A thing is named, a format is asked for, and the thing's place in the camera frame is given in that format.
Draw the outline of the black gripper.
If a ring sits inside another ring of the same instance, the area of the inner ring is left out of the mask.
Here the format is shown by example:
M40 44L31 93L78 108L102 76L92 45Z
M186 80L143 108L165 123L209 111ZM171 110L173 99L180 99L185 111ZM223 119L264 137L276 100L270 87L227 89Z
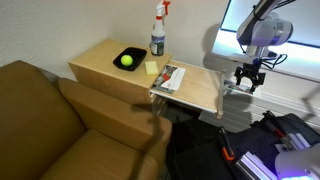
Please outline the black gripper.
M234 76L236 77L236 85L240 85L244 77L250 79L252 82L251 93L255 92L258 85L262 85L265 80L265 73L260 73L258 68L251 65L237 67Z

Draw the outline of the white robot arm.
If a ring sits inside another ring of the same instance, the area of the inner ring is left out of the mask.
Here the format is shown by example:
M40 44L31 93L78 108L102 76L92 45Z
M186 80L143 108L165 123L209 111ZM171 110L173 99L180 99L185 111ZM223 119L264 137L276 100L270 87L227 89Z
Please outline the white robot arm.
M268 47L286 43L293 34L292 23L281 19L274 9L294 1L260 0L237 30L236 39L240 48L246 49L243 50L243 66L236 68L234 76L237 85L244 77L250 79L251 93L264 83L265 73L259 71L262 65L272 70L287 58L286 54L277 54Z

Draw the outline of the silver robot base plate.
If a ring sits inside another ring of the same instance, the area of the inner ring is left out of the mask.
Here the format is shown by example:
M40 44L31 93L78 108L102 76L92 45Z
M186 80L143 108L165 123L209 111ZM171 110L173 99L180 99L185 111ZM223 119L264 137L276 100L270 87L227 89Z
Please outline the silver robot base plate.
M274 155L247 151L235 166L248 180L320 180L320 143L311 145L301 133L282 141Z

